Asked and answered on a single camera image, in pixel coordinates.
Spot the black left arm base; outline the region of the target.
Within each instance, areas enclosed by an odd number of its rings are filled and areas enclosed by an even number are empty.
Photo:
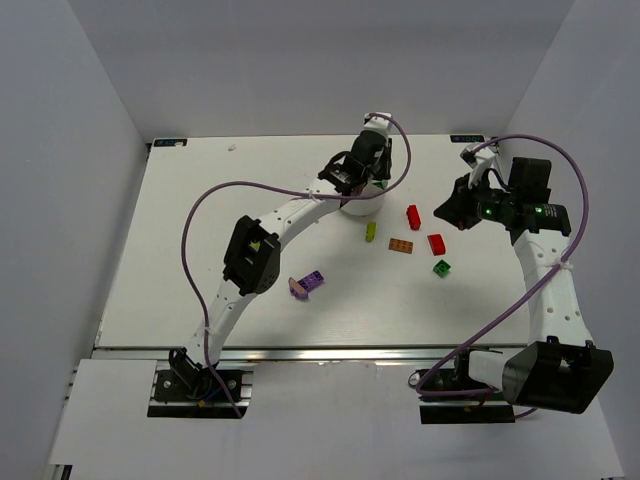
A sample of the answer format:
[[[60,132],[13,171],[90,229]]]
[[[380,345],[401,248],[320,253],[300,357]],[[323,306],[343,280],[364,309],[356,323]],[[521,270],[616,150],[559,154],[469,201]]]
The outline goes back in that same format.
[[[148,418],[239,420],[248,409],[243,392],[249,371],[217,370],[194,363],[184,348],[172,349],[168,365],[156,370]]]

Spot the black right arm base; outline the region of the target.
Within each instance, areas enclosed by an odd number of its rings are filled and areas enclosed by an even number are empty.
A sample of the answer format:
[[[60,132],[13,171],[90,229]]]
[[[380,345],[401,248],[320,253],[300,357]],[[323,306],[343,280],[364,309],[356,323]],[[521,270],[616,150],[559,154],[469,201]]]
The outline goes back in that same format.
[[[474,380],[469,374],[470,353],[474,350],[499,356],[505,350],[469,347],[435,369],[416,368],[407,378],[408,387],[418,394],[423,425],[492,425],[516,422],[514,408],[503,393]]]

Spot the dark green square lego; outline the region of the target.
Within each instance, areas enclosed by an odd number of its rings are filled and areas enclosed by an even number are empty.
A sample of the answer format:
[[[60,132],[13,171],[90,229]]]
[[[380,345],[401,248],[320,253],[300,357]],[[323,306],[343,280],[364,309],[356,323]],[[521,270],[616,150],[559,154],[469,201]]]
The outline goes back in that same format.
[[[438,261],[433,267],[433,272],[440,278],[446,277],[450,273],[450,270],[451,265],[445,260]]]

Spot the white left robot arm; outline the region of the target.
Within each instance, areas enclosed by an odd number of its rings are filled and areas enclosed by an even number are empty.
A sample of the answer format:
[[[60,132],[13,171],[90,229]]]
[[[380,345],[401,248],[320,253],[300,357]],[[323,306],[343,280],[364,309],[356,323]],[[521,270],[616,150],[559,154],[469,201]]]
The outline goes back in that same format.
[[[392,140],[388,124],[365,127],[351,148],[334,155],[302,192],[248,181],[233,181],[205,191],[191,207],[183,227],[180,255],[183,272],[203,311],[201,326],[179,352],[197,369],[213,369],[222,348],[248,305],[269,290],[280,275],[286,246],[321,218],[350,203],[368,205],[391,187]],[[287,195],[282,206],[256,219],[244,215],[234,226],[223,256],[222,278],[211,304],[207,304],[191,274],[187,239],[202,203],[219,190],[248,187]]]

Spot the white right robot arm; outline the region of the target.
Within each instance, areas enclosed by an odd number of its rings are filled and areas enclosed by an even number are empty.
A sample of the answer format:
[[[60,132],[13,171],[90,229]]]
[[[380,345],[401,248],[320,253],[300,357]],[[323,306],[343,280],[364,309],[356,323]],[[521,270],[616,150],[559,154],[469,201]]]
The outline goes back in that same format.
[[[529,311],[527,346],[514,355],[468,347],[456,367],[465,379],[497,390],[512,405],[581,414],[614,368],[595,346],[563,254],[573,240],[564,206],[550,203],[548,160],[516,157],[510,176],[490,184],[495,159],[471,161],[434,214],[461,230],[481,221],[505,227],[520,263]]]

